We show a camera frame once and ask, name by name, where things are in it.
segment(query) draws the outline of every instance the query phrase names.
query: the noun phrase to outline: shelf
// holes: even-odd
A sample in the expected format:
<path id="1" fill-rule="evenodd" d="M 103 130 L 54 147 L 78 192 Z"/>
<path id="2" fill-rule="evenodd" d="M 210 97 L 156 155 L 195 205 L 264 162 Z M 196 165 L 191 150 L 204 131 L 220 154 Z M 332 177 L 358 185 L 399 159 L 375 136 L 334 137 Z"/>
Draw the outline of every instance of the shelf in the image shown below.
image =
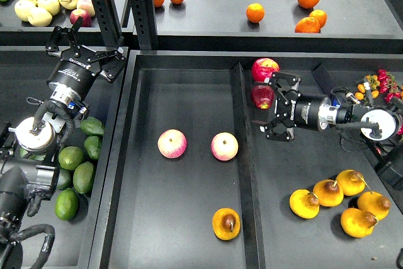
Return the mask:
<path id="1" fill-rule="evenodd" d="M 114 0 L 116 10 L 118 12 L 118 18 L 122 23 L 122 12 L 125 5 L 125 0 Z M 2 33 L 4 42 L 2 45 L 45 45 L 47 39 L 50 37 L 50 33 L 55 26 L 71 27 L 70 14 L 72 10 L 65 9 L 60 6 L 60 12 L 52 18 L 52 22 L 46 27 L 34 27 L 29 22 L 21 21 L 15 14 L 14 6 L 18 0 L 8 0 L 5 3 L 0 2 L 0 33 Z M 103 45 L 101 32 L 97 18 L 94 16 L 91 18 L 91 27 L 81 27 L 79 30 L 78 39 L 79 43 L 85 45 Z M 135 35 L 134 20 L 130 16 L 125 27 L 122 28 L 122 32 L 126 37 Z M 17 35 L 20 39 L 14 41 L 12 38 Z"/>
<path id="2" fill-rule="evenodd" d="M 251 3 L 265 9 L 258 24 L 246 18 Z M 319 38 L 403 38 L 384 0 L 320 0 L 315 9 L 327 13 L 321 34 L 313 34 Z M 156 24 L 158 35 L 297 37 L 295 25 L 311 11 L 297 0 L 184 0 L 179 6 L 165 0 L 163 8 L 156 9 Z"/>

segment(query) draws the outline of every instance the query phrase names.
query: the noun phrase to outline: tray divider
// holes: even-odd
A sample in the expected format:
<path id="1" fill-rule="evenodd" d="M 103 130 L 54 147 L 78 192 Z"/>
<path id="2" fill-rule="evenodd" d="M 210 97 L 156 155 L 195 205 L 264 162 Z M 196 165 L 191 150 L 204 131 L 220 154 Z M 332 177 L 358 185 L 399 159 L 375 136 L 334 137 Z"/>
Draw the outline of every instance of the tray divider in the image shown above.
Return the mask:
<path id="1" fill-rule="evenodd" d="M 238 63 L 230 73 L 235 137 L 242 150 L 238 155 L 239 191 L 244 233 L 246 268 L 266 268 L 258 185 L 254 167 L 252 129 L 246 102 L 244 70 Z"/>

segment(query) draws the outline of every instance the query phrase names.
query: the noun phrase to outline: pink apple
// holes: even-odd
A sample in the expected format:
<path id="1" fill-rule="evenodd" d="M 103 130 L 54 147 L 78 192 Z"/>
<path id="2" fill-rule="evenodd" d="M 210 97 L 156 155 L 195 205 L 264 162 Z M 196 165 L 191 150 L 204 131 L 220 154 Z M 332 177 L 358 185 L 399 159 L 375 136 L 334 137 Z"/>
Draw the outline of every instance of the pink apple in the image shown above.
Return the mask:
<path id="1" fill-rule="evenodd" d="M 212 140 L 212 153 L 218 160 L 231 160 L 238 152 L 238 141 L 229 132 L 221 132 Z"/>
<path id="2" fill-rule="evenodd" d="M 186 149 L 186 137 L 176 129 L 169 129 L 158 139 L 158 149 L 164 157 L 174 159 L 180 157 Z"/>
<path id="3" fill-rule="evenodd" d="M 83 9 L 87 11 L 90 17 L 95 16 L 95 9 L 92 0 L 78 0 L 77 9 Z"/>
<path id="4" fill-rule="evenodd" d="M 83 9 L 74 9 L 71 14 L 70 14 L 70 22 L 73 25 L 78 17 L 82 17 L 82 25 L 83 27 L 91 27 L 91 17 L 88 14 L 87 11 L 83 10 Z"/>

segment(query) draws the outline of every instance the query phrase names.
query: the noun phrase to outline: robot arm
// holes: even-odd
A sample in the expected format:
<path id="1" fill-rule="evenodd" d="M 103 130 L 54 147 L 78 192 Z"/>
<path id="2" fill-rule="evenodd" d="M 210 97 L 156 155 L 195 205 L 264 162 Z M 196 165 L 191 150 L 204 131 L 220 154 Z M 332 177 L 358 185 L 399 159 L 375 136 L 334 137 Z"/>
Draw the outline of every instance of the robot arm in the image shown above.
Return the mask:
<path id="1" fill-rule="evenodd" d="M 113 83 L 126 66 L 127 60 L 119 47 L 123 37 L 119 39 L 118 45 L 113 50 L 96 52 L 77 44 L 76 33 L 81 23 L 82 18 L 79 18 L 72 28 L 56 26 L 46 44 L 48 55 L 56 56 L 60 58 L 60 61 L 47 80 L 53 93 L 40 105 L 34 116 L 32 128 L 29 130 L 32 141 L 40 136 L 44 137 L 42 130 L 49 125 L 56 134 L 60 134 L 57 141 L 58 145 L 62 145 L 73 133 L 74 128 L 78 127 L 79 122 L 88 116 L 88 106 L 84 103 L 84 99 L 95 79 L 101 76 L 109 83 Z M 60 51 L 57 44 L 64 37 L 67 37 L 70 48 Z M 43 140 L 52 141 L 47 136 Z M 21 143 L 27 150 L 34 149 L 33 152 L 36 152 L 35 146 L 25 142 L 25 138 L 20 139 L 18 136 L 18 140 L 24 141 Z"/>
<path id="2" fill-rule="evenodd" d="M 56 26 L 46 45 L 48 55 L 60 58 L 47 80 L 52 95 L 40 106 L 34 117 L 16 128 L 0 124 L 0 268 L 21 268 L 22 255 L 14 255 L 21 241 L 45 233 L 39 257 L 32 268 L 42 268 L 52 249 L 55 237 L 50 225 L 31 226 L 19 231 L 25 214 L 34 216 L 42 200 L 50 200 L 59 179 L 57 155 L 60 146 L 88 116 L 84 103 L 98 76 L 112 83 L 126 66 L 127 60 L 118 45 L 111 51 L 96 52 L 76 42 L 81 26 L 79 18 L 72 28 Z M 63 37 L 70 48 L 60 51 L 57 43 Z M 20 145 L 30 154 L 44 154 L 43 161 L 14 157 Z"/>
<path id="3" fill-rule="evenodd" d="M 291 89 L 284 90 L 280 80 L 286 81 Z M 345 89 L 346 102 L 341 106 L 332 106 L 327 96 L 302 94 L 298 90 L 299 83 L 298 76 L 284 72 L 274 72 L 266 83 L 276 95 L 275 118 L 269 122 L 254 123 L 266 133 L 267 139 L 289 142 L 294 139 L 294 127 L 321 132 L 333 126 L 338 130 L 360 129 L 366 138 L 380 141 L 395 135 L 402 126 L 403 102 L 398 98 L 393 99 L 394 106 L 390 108 L 373 106 L 372 98 L 369 98 L 368 105 L 362 105 Z M 276 132 L 275 128 L 280 124 L 287 130 Z"/>

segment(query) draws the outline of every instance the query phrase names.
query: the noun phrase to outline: red apple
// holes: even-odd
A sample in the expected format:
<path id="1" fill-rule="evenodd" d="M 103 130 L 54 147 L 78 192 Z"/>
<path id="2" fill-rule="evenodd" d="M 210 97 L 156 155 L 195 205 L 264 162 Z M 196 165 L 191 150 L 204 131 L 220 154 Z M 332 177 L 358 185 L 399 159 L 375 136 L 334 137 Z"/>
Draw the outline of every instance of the red apple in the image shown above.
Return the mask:
<path id="1" fill-rule="evenodd" d="M 252 88 L 251 98 L 257 108 L 267 110 L 270 108 L 271 104 L 273 104 L 273 100 L 276 96 L 270 86 L 257 85 Z"/>
<path id="2" fill-rule="evenodd" d="M 238 152 L 238 141 L 229 132 L 221 132 L 212 140 L 212 153 L 221 161 L 231 160 Z"/>
<path id="3" fill-rule="evenodd" d="M 273 72 L 280 70 L 279 65 L 273 59 L 260 58 L 252 66 L 252 77 L 256 82 L 268 82 Z"/>
<path id="4" fill-rule="evenodd" d="M 158 149 L 164 157 L 174 159 L 180 157 L 186 149 L 186 137 L 177 129 L 163 132 L 158 139 Z"/>
<path id="5" fill-rule="evenodd" d="M 89 15 L 89 13 L 83 9 L 74 9 L 71 14 L 70 14 L 70 22 L 73 25 L 78 17 L 82 17 L 82 25 L 84 27 L 91 27 L 91 17 Z"/>

